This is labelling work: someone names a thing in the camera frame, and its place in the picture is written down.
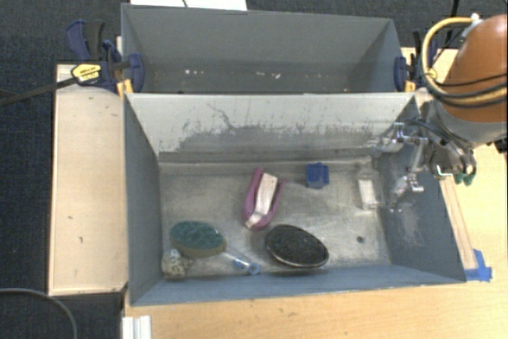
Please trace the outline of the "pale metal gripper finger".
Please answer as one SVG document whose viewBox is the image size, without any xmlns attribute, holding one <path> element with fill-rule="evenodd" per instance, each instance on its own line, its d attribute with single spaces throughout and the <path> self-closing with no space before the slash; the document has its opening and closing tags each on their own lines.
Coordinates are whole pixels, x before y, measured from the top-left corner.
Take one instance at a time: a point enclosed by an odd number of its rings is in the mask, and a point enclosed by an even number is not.
<svg viewBox="0 0 508 339">
<path fill-rule="evenodd" d="M 398 211 L 399 203 L 407 194 L 420 194 L 425 188 L 419 182 L 418 176 L 422 168 L 408 169 L 405 168 L 393 173 L 393 186 L 390 192 L 389 209 L 390 211 Z"/>
<path fill-rule="evenodd" d="M 374 149 L 382 153 L 399 152 L 405 145 L 415 144 L 418 136 L 406 132 L 405 122 L 395 122 L 386 134 L 383 134 Z"/>
</svg>

